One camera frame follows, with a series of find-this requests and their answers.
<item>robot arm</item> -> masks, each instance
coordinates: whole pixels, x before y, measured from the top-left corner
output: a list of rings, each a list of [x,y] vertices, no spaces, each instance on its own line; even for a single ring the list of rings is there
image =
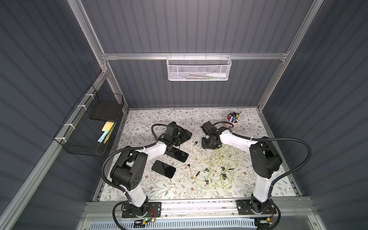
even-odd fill
[[[166,132],[162,134],[162,137],[157,138],[156,144],[143,149],[127,146],[124,148],[125,150],[122,150],[111,169],[110,177],[112,183],[121,187],[128,197],[132,213],[142,216],[147,212],[148,197],[143,193],[140,185],[146,162],[170,152],[173,146],[179,146],[189,140],[191,136],[191,132],[178,126],[175,122],[171,122],[167,125]]]
[[[272,141],[251,141],[234,136],[225,127],[216,128],[211,122],[201,126],[208,138],[202,138],[204,149],[217,149],[222,144],[227,144],[250,153],[252,166],[256,172],[256,185],[252,194],[252,210],[262,213],[266,210],[266,202],[271,188],[271,183],[276,177],[282,159]]]

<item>floral patterned surface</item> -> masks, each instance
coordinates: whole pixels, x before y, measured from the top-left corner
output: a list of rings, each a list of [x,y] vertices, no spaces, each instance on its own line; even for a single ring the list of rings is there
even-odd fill
[[[201,138],[204,136],[201,125],[207,121],[212,123],[225,121],[231,111],[240,113],[240,124],[236,129],[238,133],[255,138],[267,136],[255,108],[129,111],[119,148],[153,143],[151,126],[156,123],[169,124],[175,121],[193,133],[192,138],[180,146],[181,150],[189,154],[185,163],[167,155],[158,156],[147,162],[141,185],[150,200],[250,197],[255,186],[255,172],[250,155],[229,145],[223,145],[216,150],[201,148]],[[164,130],[165,127],[155,127],[157,136]],[[118,154],[114,157],[112,165],[117,158]],[[156,160],[176,168],[172,179],[151,170]],[[278,175],[282,173],[284,169],[281,166]],[[272,195],[295,196],[287,177],[276,183]],[[100,201],[125,199],[122,192],[107,184],[104,185]]]

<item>black smartphone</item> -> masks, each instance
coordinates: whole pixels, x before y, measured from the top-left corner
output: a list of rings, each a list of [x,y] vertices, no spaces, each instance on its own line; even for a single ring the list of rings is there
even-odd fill
[[[174,176],[176,168],[163,163],[162,161],[156,160],[152,166],[152,170],[171,179]]]
[[[177,148],[173,148],[172,152],[166,152],[166,155],[171,156],[172,158],[175,158],[183,163],[187,161],[187,158],[189,156],[189,154]]]

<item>white cable tie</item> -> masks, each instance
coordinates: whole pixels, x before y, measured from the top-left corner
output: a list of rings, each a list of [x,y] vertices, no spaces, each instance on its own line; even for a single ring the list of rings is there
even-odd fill
[[[85,108],[86,111],[87,111],[86,105],[77,105],[77,107],[80,107],[80,106],[82,106],[83,108]]]
[[[61,140],[64,140],[65,142],[67,142],[67,140],[65,139],[65,137],[55,137],[54,139],[61,139]]]
[[[71,124],[64,124],[64,126],[66,125],[70,125],[71,127],[73,127],[73,129],[75,129],[74,125],[71,123]]]
[[[86,95],[92,96],[92,98],[93,98],[93,99],[95,98],[95,97],[94,97],[94,94],[86,94]]]

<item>white wire mesh basket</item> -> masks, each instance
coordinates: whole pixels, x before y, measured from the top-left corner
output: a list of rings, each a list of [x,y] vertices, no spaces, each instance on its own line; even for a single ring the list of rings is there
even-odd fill
[[[231,59],[230,56],[168,56],[166,65],[170,81],[227,81]]]

